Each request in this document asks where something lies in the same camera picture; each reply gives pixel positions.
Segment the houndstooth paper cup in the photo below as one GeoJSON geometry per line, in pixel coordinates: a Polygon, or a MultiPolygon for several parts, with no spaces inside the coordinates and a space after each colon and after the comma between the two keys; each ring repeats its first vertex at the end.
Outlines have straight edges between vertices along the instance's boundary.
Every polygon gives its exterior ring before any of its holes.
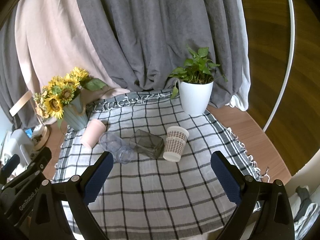
{"type": "Polygon", "coordinates": [[[167,129],[163,158],[170,162],[179,162],[183,154],[189,132],[180,126],[167,129]]]}

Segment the clear plastic cup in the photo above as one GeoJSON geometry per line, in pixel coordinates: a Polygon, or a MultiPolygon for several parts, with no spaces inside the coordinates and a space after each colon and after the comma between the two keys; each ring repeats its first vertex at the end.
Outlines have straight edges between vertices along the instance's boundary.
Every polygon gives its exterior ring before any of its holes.
{"type": "Polygon", "coordinates": [[[110,152],[114,160],[120,164],[128,164],[135,153],[123,139],[112,132],[103,133],[99,138],[99,145],[103,150],[110,152]]]}

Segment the pink cup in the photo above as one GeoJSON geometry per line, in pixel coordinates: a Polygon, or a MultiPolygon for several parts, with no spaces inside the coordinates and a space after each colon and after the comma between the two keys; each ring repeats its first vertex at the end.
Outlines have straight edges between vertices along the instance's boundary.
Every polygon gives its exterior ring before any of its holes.
{"type": "Polygon", "coordinates": [[[81,137],[81,144],[93,148],[103,133],[106,132],[106,126],[98,119],[92,119],[81,137]]]}

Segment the grey square glass cup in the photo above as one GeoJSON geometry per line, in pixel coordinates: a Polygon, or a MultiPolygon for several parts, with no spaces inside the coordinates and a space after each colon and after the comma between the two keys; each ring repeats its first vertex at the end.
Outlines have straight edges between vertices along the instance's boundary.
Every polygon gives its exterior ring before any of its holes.
{"type": "Polygon", "coordinates": [[[164,150],[164,140],[154,134],[138,129],[129,140],[129,145],[138,154],[158,159],[164,150]]]}

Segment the white grey cloth pile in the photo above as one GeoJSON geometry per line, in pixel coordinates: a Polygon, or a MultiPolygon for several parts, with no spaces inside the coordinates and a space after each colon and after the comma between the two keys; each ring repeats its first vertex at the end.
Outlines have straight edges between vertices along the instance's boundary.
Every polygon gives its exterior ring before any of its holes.
{"type": "Polygon", "coordinates": [[[289,198],[295,239],[308,239],[319,224],[319,187],[310,194],[308,186],[298,186],[289,198]]]}

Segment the white box appliance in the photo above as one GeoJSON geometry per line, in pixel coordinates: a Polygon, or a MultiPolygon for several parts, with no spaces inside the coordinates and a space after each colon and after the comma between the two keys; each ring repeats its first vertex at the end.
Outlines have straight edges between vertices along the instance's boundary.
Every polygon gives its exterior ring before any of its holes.
{"type": "Polygon", "coordinates": [[[34,143],[24,130],[7,131],[2,142],[1,161],[7,161],[16,154],[20,158],[20,164],[23,167],[28,166],[31,163],[33,149],[34,143]]]}

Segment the teal ribbed vase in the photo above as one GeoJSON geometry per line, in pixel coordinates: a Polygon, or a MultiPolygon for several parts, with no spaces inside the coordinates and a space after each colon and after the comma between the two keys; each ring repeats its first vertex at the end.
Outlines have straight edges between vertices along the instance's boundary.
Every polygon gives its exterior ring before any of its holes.
{"type": "Polygon", "coordinates": [[[69,104],[63,107],[63,119],[75,131],[86,128],[88,117],[86,105],[82,101],[81,94],[77,95],[69,104]]]}

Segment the sunflower bouquet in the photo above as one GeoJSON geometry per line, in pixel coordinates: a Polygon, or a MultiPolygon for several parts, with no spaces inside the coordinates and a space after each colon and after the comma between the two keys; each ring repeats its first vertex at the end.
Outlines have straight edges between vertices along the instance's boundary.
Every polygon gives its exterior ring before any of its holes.
{"type": "Polygon", "coordinates": [[[41,92],[34,94],[37,114],[42,120],[55,118],[57,124],[63,121],[63,107],[69,104],[82,90],[95,92],[107,84],[95,78],[85,69],[74,67],[65,76],[54,76],[41,92]]]}

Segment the checked grey tablecloth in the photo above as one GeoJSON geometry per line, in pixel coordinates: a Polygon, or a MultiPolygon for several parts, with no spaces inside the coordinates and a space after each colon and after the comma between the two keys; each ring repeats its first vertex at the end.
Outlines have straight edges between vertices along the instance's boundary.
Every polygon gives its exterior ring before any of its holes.
{"type": "Polygon", "coordinates": [[[115,163],[95,202],[93,216],[109,239],[184,239],[221,229],[235,209],[211,166],[220,151],[243,174],[261,175],[230,128],[212,114],[187,115],[171,90],[131,92],[87,105],[90,119],[103,122],[125,141],[138,130],[164,138],[171,126],[189,132],[181,160],[135,154],[115,163]]]}

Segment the white plant pot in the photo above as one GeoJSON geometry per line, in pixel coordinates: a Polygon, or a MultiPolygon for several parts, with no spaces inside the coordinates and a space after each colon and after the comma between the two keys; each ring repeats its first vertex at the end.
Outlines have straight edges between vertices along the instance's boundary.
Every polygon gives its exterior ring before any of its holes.
{"type": "Polygon", "coordinates": [[[210,101],[213,83],[193,84],[179,82],[179,95],[182,109],[189,115],[201,115],[210,101]]]}

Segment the pink curtain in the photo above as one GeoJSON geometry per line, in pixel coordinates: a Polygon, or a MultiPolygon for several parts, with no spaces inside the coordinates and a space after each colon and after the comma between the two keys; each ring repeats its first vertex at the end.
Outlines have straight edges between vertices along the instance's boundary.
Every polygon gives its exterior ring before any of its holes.
{"type": "Polygon", "coordinates": [[[80,67],[107,86],[82,91],[83,103],[128,93],[108,75],[89,37],[76,0],[20,0],[15,43],[27,88],[40,92],[54,76],[80,67]]]}

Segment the green pothos plant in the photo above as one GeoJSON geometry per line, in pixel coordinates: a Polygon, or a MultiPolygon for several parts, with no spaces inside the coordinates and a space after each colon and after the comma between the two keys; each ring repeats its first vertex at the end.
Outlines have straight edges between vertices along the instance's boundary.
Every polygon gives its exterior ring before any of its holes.
{"type": "Polygon", "coordinates": [[[228,81],[222,71],[221,65],[214,63],[213,60],[208,58],[208,47],[201,47],[197,51],[194,51],[187,44],[186,48],[191,54],[191,58],[186,58],[183,67],[176,67],[169,77],[196,85],[206,85],[221,77],[223,77],[225,82],[228,81]]]}

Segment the grey curtain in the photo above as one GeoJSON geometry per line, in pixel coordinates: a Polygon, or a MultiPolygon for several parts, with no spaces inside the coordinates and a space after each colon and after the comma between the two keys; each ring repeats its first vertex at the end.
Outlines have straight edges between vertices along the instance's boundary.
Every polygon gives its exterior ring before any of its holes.
{"type": "MultiPolygon", "coordinates": [[[[20,0],[1,0],[1,110],[14,128],[31,128],[30,104],[9,110],[29,89],[15,43],[20,0]]],[[[211,103],[248,109],[251,86],[248,39],[241,0],[76,0],[81,17],[109,77],[130,91],[168,88],[168,75],[182,65],[186,45],[208,47],[227,77],[214,83],[211,103]]]]}

